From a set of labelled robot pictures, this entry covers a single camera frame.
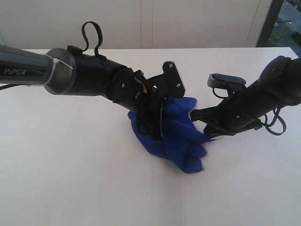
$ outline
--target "robotic arm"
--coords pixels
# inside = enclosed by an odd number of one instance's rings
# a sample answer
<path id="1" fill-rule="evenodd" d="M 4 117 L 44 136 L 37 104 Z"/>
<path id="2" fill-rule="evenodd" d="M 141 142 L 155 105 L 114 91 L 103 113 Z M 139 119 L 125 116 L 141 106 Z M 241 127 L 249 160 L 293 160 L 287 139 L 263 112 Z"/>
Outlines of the robotic arm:
<path id="1" fill-rule="evenodd" d="M 99 39 L 94 56 L 84 54 L 89 47 L 85 33 L 88 23 L 96 28 Z M 39 85 L 55 95 L 101 95 L 134 111 L 140 134 L 151 135 L 153 141 L 161 140 L 163 101 L 169 95 L 181 98 L 185 94 L 175 64 L 165 62 L 163 74 L 146 79 L 142 71 L 134 72 L 98 53 L 103 36 L 95 22 L 83 24 L 82 34 L 87 44 L 84 50 L 68 46 L 67 49 L 55 48 L 46 55 L 40 55 L 0 45 L 0 83 L 9 84 L 0 90 L 16 85 Z M 233 136 L 262 126 L 274 135 L 281 135 L 270 127 L 278 119 L 285 131 L 285 123 L 279 116 L 280 109 L 301 103 L 300 72 L 301 58 L 291 60 L 279 56 L 248 88 L 245 87 L 246 81 L 239 77 L 211 74 L 208 86 L 213 91 L 226 89 L 229 96 L 222 97 L 223 101 L 216 107 L 192 111 L 191 120 L 205 122 L 204 133 L 208 137 Z M 275 117 L 268 124 L 266 113 L 272 110 Z M 265 122 L 259 120 L 262 116 L 266 117 Z"/>

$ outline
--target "white tabletop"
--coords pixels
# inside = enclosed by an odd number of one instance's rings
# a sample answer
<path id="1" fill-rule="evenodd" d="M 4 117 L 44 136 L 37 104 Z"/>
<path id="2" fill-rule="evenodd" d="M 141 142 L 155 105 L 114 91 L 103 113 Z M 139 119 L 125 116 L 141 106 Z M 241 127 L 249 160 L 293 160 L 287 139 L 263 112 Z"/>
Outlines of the white tabletop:
<path id="1" fill-rule="evenodd" d="M 210 73 L 250 85 L 275 57 L 296 58 L 289 48 L 101 53 L 146 77 L 175 61 L 198 108 L 220 102 L 207 87 Z M 281 111 L 284 135 L 251 130 L 206 144 L 205 171 L 184 174 L 144 150 L 128 110 L 103 97 L 15 87 L 0 92 L 0 103 L 1 226 L 300 225 L 301 106 Z"/>

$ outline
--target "white table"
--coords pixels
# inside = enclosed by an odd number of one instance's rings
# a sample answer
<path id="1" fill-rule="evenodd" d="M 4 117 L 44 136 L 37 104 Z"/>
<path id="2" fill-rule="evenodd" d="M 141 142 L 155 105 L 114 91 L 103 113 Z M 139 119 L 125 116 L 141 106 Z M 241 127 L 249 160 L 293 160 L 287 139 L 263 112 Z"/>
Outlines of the white table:
<path id="1" fill-rule="evenodd" d="M 220 102 L 207 87 L 210 73 L 250 85 L 278 55 L 296 57 L 289 48 L 101 53 L 146 77 L 175 61 L 198 108 Z M 300 225 L 301 106 L 281 111 L 284 135 L 251 130 L 206 144 L 205 171 L 184 174 L 146 152 L 127 109 L 103 97 L 15 87 L 0 92 L 0 103 L 1 226 Z"/>

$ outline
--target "white wall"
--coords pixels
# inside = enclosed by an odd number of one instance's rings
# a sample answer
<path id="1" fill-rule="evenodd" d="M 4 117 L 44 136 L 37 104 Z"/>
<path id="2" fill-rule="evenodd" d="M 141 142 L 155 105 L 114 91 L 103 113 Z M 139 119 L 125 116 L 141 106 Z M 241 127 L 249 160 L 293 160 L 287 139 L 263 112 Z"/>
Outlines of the white wall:
<path id="1" fill-rule="evenodd" d="M 84 47 L 88 20 L 102 48 L 254 47 L 272 0 L 2 0 L 0 41 L 17 48 Z M 92 29 L 88 37 L 96 43 Z"/>

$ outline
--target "blue cloth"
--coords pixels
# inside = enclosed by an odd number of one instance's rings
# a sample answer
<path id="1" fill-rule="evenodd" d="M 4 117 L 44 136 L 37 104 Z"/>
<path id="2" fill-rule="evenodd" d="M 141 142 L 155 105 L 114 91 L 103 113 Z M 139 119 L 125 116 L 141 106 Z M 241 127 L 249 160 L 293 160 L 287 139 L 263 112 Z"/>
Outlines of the blue cloth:
<path id="1" fill-rule="evenodd" d="M 151 136 L 140 135 L 137 131 L 136 114 L 132 111 L 128 117 L 132 128 L 145 149 L 158 157 L 171 160 L 185 173 L 195 173 L 203 170 L 200 158 L 206 155 L 201 146 L 210 139 L 199 132 L 188 117 L 197 100 L 191 97 L 175 99 L 172 96 L 163 103 L 164 117 L 162 119 L 163 140 L 153 142 Z"/>

